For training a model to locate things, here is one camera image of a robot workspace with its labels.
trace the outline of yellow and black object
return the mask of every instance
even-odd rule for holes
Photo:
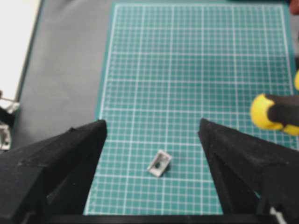
[[[299,90],[299,70],[297,71],[297,73],[295,75],[294,83],[295,83],[296,90]]]
[[[288,134],[298,135],[299,95],[258,95],[251,105],[250,115],[253,123],[259,128],[282,130]]]

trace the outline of hole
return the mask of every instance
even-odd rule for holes
[[[155,164],[155,168],[156,168],[156,169],[159,169],[160,166],[161,166],[160,162],[157,162],[157,163]]]

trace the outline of yellow object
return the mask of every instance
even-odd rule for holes
[[[296,73],[296,75],[295,75],[295,80],[294,80],[294,82],[295,82],[295,88],[296,88],[296,90],[299,91],[299,70],[297,71],[297,73]]]
[[[294,125],[286,125],[283,129],[284,132],[292,135],[299,135],[299,127]]]
[[[282,124],[272,122],[268,119],[268,109],[272,105],[274,105],[274,101],[267,99],[265,94],[258,95],[251,104],[251,108],[250,108],[251,120],[259,128],[270,129],[270,130],[281,130],[284,128]]]

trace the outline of cutting mat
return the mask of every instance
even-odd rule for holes
[[[116,3],[100,86],[108,124],[86,214],[219,214],[199,120],[298,148],[253,126],[259,93],[293,94],[286,5]],[[147,166],[173,160],[162,178]]]

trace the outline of gray table surface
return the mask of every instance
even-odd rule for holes
[[[46,0],[21,94],[14,147],[95,119],[112,0]],[[299,64],[299,16],[291,16]]]

